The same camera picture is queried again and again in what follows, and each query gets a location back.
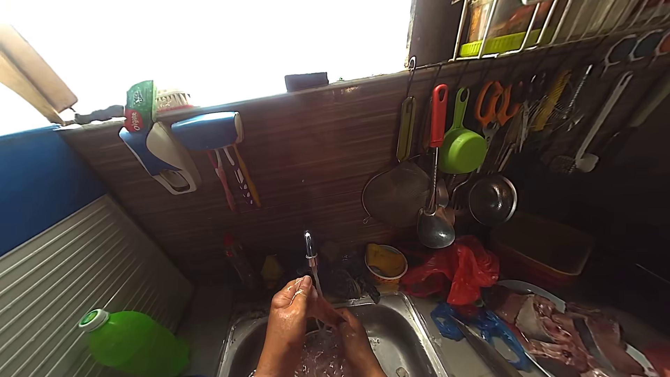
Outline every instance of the toothpaste dispenser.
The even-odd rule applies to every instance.
[[[119,137],[149,175],[171,194],[186,194],[198,188],[200,173],[193,159],[163,123],[156,122],[142,132],[122,128]]]
[[[244,139],[237,111],[198,115],[172,124],[172,133],[188,150],[215,150]]]

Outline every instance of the wet hand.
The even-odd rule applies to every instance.
[[[272,298],[263,352],[255,376],[293,376],[305,343],[308,309],[316,302],[312,278],[304,276],[286,284]]]
[[[347,309],[338,311],[345,322],[338,325],[344,344],[344,357],[356,377],[386,377],[370,346],[365,328]]]

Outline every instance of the bright window light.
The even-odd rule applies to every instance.
[[[42,55],[85,114],[124,105],[126,90],[149,79],[209,106],[284,93],[287,74],[328,72],[334,82],[397,72],[410,7],[411,0],[5,0],[0,21]],[[0,133],[47,124],[4,85],[0,103]]]

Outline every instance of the green measuring cup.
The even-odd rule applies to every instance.
[[[444,142],[440,147],[440,171],[449,174],[469,173],[477,169],[486,158],[486,141],[474,131],[463,126],[465,109],[468,106],[470,89],[461,88],[456,93],[454,105],[454,124],[444,134]]]

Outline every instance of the white bottle cap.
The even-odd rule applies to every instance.
[[[107,322],[109,313],[102,309],[95,309],[88,312],[81,321],[79,321],[79,328],[87,333],[97,329]]]

